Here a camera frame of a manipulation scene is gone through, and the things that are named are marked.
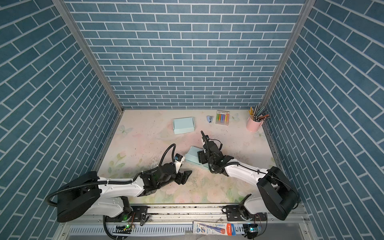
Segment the light blue paper box sheet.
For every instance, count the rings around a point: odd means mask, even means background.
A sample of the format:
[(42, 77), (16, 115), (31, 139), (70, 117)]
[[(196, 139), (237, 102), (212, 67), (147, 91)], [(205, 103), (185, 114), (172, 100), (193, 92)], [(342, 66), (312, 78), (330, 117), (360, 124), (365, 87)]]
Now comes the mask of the light blue paper box sheet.
[(173, 130), (175, 135), (191, 133), (195, 131), (193, 117), (173, 119)]

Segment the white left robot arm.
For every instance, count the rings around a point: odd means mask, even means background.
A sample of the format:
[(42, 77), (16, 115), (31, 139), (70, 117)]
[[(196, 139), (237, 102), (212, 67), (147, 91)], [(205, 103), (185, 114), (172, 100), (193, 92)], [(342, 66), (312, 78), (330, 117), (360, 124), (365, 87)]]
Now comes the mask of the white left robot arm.
[(132, 179), (107, 179), (91, 171), (49, 194), (46, 202), (56, 207), (59, 223), (70, 222), (83, 215), (121, 218), (132, 212), (129, 197), (152, 195), (170, 183), (184, 185), (192, 171), (180, 172), (178, 167), (168, 163), (138, 173)]

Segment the light blue box stack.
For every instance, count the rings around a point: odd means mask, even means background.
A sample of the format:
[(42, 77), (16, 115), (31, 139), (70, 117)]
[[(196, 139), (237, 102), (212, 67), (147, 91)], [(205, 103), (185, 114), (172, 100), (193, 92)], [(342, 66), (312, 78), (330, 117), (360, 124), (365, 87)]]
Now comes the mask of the light blue box stack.
[(203, 149), (191, 146), (189, 151), (185, 155), (186, 161), (192, 165), (195, 165), (197, 167), (200, 167), (201, 169), (208, 171), (209, 170), (208, 164), (201, 164), (199, 162), (198, 152), (200, 151), (204, 152)]

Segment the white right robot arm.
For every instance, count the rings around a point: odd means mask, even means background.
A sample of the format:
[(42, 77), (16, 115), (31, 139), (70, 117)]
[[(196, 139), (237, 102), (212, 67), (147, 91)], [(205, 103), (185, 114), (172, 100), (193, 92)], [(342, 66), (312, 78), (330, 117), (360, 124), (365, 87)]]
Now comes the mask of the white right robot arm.
[(244, 164), (232, 156), (224, 155), (221, 147), (213, 141), (204, 141), (198, 158), (201, 164), (208, 165), (211, 173), (236, 178), (258, 188), (260, 197), (248, 194), (239, 203), (239, 212), (244, 219), (258, 213), (270, 213), (284, 221), (298, 206), (300, 195), (296, 187), (277, 167), (267, 170)]

